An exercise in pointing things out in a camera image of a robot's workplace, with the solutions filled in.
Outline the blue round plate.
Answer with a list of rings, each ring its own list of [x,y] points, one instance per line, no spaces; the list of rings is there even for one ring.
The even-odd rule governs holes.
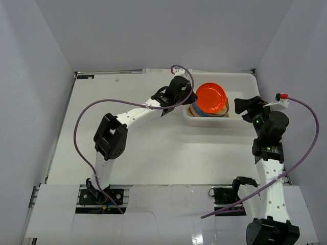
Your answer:
[[[203,112],[198,106],[196,102],[193,102],[190,105],[190,109],[192,113],[197,116],[197,117],[218,117],[216,114],[210,114],[210,113],[205,113]]]

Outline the pink round plate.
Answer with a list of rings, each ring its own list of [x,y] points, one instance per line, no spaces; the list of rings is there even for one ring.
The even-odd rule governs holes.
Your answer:
[[[202,111],[198,108],[196,103],[192,103],[189,106],[189,112],[193,117],[202,117]]]

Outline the orange round plate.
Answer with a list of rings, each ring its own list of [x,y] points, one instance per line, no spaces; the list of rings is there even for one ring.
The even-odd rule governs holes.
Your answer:
[[[216,83],[204,83],[196,90],[198,108],[208,114],[221,111],[227,103],[225,90]]]

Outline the beige patterned small plate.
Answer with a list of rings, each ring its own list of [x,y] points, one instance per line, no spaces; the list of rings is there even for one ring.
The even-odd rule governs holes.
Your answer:
[[[216,113],[218,117],[229,117],[229,101],[228,98],[226,97],[225,105],[223,108]]]

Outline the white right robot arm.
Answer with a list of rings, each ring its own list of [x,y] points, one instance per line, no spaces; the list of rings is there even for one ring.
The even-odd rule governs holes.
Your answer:
[[[246,228],[247,244],[295,244],[300,237],[298,226],[291,223],[286,208],[283,180],[284,151],[282,135],[289,125],[281,112],[288,106],[286,98],[268,103],[255,96],[235,99],[235,113],[251,123],[256,132],[252,154],[259,181],[237,177],[232,183],[231,199],[243,203],[251,222]]]

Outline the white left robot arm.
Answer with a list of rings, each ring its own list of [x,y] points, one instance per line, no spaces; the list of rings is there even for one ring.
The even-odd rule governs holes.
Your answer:
[[[193,89],[193,79],[175,75],[169,86],[159,89],[140,108],[116,116],[111,113],[103,116],[94,136],[96,173],[86,180],[92,200],[98,204],[107,200],[110,173],[115,159],[125,150],[128,133],[168,114],[177,104],[189,105],[195,102],[197,96]]]

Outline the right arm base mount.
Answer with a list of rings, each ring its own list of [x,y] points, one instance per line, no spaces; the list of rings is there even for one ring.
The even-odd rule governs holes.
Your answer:
[[[214,210],[217,211],[222,209],[229,204],[238,201],[240,198],[234,193],[231,187],[212,187],[208,191],[208,195],[213,199]],[[246,216],[246,212],[243,204],[237,204],[236,206],[229,209],[230,212],[222,212],[216,214],[216,216]]]

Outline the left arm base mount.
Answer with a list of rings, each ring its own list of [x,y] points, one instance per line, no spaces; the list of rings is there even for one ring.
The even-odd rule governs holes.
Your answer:
[[[80,188],[76,205],[77,214],[124,214],[125,190],[122,188],[104,189],[104,192],[110,197],[103,195],[86,179],[86,187]]]

